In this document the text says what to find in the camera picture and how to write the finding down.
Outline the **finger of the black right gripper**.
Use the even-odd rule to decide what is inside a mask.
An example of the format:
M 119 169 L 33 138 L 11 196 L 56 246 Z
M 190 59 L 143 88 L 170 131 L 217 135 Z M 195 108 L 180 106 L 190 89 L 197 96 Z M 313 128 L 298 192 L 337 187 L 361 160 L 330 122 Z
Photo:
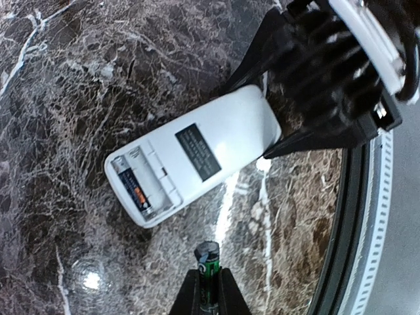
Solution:
M 231 93 L 269 70 L 289 50 L 289 27 L 279 8 L 270 9 L 264 16 L 244 58 L 221 89 Z

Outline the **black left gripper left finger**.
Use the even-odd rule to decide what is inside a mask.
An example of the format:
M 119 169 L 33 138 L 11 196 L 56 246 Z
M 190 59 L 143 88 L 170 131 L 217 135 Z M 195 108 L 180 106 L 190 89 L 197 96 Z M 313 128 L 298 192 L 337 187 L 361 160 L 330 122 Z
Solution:
M 169 315 L 200 314 L 200 274 L 190 269 L 178 291 L 177 297 L 169 311 Z

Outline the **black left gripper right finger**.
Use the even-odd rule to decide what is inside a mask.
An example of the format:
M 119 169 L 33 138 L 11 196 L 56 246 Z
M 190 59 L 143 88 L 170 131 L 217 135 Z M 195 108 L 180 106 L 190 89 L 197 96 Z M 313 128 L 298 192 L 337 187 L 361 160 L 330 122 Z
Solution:
M 251 315 L 229 268 L 222 268 L 219 272 L 218 305 L 221 315 Z

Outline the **white and red remote control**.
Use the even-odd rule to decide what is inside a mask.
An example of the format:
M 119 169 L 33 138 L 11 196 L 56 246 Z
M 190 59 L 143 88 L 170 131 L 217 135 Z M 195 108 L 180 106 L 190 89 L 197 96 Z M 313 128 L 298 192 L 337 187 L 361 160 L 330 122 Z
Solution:
M 124 210 L 152 228 L 259 159 L 281 137 L 272 108 L 256 85 L 218 97 L 108 155 L 104 172 Z M 112 166 L 124 156 L 154 216 L 146 220 Z

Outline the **green black battery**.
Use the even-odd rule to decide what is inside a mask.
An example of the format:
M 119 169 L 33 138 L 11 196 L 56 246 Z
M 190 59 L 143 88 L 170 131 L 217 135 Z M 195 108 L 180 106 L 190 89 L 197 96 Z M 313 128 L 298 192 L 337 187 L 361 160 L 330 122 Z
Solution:
M 204 241 L 194 250 L 199 272 L 199 303 L 201 314 L 218 314 L 220 249 L 215 241 Z
M 125 157 L 117 156 L 112 161 L 112 166 L 142 216 L 146 220 L 151 219 L 154 216 L 152 206 Z

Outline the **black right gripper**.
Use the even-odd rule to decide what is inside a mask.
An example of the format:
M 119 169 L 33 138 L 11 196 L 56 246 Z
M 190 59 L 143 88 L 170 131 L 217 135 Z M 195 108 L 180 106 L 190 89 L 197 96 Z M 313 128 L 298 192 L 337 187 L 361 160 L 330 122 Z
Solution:
M 389 131 L 402 122 L 396 101 L 386 91 L 378 75 L 349 76 L 332 81 L 328 100 L 327 134 L 296 131 L 267 149 L 264 159 L 295 152 L 355 148 Z

